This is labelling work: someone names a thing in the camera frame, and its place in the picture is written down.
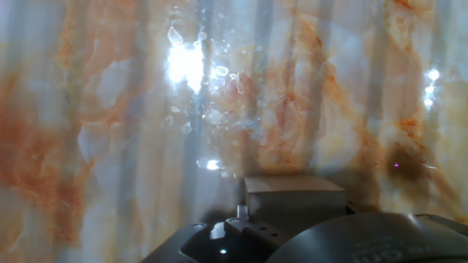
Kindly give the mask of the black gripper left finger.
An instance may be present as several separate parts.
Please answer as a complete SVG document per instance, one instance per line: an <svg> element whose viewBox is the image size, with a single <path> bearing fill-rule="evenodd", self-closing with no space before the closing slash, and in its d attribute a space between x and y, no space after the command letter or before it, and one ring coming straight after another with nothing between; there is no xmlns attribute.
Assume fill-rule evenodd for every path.
<svg viewBox="0 0 468 263"><path fill-rule="evenodd" d="M214 211L204 222L188 224L172 234L142 263L266 262L290 237L264 223L255 223L245 205L222 220Z"/></svg>

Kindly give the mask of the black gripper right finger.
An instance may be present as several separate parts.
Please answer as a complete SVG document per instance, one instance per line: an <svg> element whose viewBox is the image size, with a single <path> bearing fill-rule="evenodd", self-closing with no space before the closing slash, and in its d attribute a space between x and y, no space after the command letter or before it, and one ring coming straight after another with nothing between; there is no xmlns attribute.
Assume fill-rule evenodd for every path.
<svg viewBox="0 0 468 263"><path fill-rule="evenodd" d="M346 214L359 214L359 213L381 213L381 210L373 205L356 205L352 202L348 202L346 206ZM413 217L425 219L427 221L432 221L434 223L440 224L445 226L449 229L452 229L455 232L458 232L462 235L467 234L467 225L463 223L459 223L454 220L450 220L448 218L444 218L442 216L437 216L434 214L412 214Z"/></svg>

